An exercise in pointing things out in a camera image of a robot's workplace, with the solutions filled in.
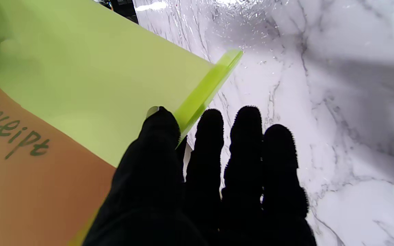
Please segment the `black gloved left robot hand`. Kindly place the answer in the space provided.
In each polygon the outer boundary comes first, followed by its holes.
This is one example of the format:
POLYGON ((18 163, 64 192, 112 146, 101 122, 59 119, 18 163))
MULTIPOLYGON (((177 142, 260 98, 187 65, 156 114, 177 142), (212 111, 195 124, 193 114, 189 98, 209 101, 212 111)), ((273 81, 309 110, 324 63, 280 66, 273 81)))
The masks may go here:
POLYGON ((275 124, 263 133, 258 108, 242 107, 220 189, 223 137, 222 114, 206 110, 184 175, 178 123, 150 108, 83 245, 315 246, 291 131, 275 124))

